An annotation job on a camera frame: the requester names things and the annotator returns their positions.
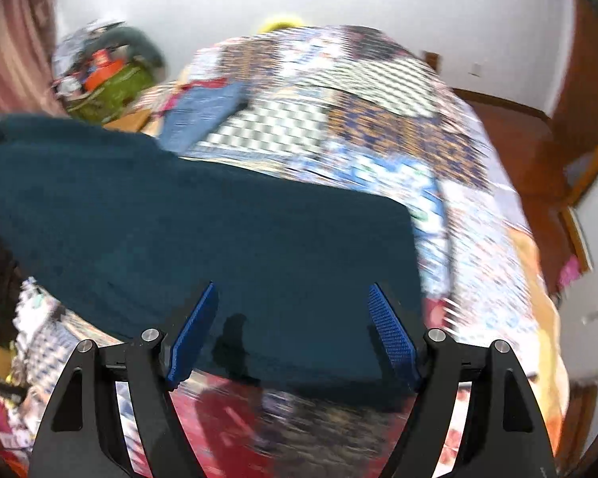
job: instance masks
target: green cloth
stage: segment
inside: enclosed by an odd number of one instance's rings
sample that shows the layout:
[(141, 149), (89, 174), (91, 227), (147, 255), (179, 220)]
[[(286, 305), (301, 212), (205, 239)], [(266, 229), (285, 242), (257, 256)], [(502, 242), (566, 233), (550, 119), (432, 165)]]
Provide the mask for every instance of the green cloth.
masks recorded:
[(122, 339), (214, 281), (199, 368), (234, 377), (221, 338), (239, 373), (268, 388), (372, 402), (394, 382), (368, 334), (370, 285), (389, 283), (421, 312), (405, 206), (185, 161), (150, 137), (70, 119), (0, 120), (0, 232), (67, 308)]

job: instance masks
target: curtain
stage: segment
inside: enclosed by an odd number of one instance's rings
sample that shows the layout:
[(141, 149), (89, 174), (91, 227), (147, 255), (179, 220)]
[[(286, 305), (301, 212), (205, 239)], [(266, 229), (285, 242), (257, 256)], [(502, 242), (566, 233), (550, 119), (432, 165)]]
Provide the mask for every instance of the curtain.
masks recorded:
[(0, 113), (63, 115), (51, 90), (52, 0), (0, 0)]

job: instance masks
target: bed sheet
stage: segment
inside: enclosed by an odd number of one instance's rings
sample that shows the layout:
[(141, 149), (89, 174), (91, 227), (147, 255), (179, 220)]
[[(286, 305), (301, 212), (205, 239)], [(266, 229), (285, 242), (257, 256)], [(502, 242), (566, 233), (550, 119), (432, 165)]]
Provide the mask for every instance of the bed sheet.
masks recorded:
[[(249, 109), (185, 156), (407, 206), (426, 324), (464, 343), (508, 340), (531, 376), (555, 449), (568, 400), (558, 317), (518, 195), (474, 111), (377, 30), (298, 28), (198, 52), (176, 82), (136, 103), (155, 111), (145, 133), (160, 134), (160, 111), (185, 84), (226, 76), (249, 85)], [(27, 284), (18, 317), (40, 300), (55, 303)], [(26, 331), (25, 322), (19, 328)], [(20, 340), (14, 371), (33, 385), (22, 412), (33, 429), (70, 351), (85, 337), (116, 342), (70, 310), (46, 316), (35, 336)], [(148, 474), (122, 385), (118, 400), (134, 466)], [(316, 404), (198, 372), (173, 400), (208, 476), (376, 476), (411, 408)], [(435, 476), (453, 465), (468, 403), (469, 387), (461, 388)]]

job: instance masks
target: folded blue garment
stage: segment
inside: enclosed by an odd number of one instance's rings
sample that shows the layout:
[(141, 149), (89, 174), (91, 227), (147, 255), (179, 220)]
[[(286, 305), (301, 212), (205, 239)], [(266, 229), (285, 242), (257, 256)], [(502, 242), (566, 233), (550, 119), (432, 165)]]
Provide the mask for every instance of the folded blue garment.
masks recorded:
[(164, 151), (183, 155), (224, 120), (243, 109), (246, 101), (246, 85), (243, 82), (216, 89), (191, 88), (166, 113), (157, 143)]

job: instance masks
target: wooden floor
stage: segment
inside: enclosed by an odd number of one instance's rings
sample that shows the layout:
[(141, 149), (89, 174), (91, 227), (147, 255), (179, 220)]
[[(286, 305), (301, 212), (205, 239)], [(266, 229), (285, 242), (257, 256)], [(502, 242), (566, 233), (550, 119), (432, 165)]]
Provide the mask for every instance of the wooden floor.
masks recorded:
[(572, 254), (569, 237), (558, 216), (569, 187), (563, 173), (567, 153), (556, 144), (539, 118), (497, 106), (470, 102), (499, 153), (540, 250), (550, 292)]

